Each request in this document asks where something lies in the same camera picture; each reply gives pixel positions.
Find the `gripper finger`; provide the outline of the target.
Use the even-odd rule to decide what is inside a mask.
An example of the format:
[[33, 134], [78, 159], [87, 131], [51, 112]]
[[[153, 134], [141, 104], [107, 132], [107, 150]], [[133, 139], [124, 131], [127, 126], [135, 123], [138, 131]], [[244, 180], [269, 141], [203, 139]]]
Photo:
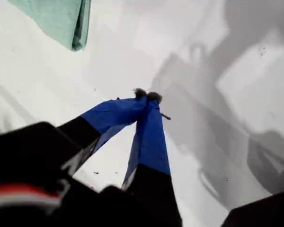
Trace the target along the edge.
[[141, 209], [139, 222], [150, 227], [180, 227], [169, 167], [160, 103], [156, 92], [146, 95], [146, 109], [136, 122], [136, 131], [124, 179], [124, 190]]
[[79, 166], [124, 127], [138, 120], [146, 108], [147, 93], [137, 88], [134, 95], [134, 98], [104, 101], [58, 127], [83, 149]]

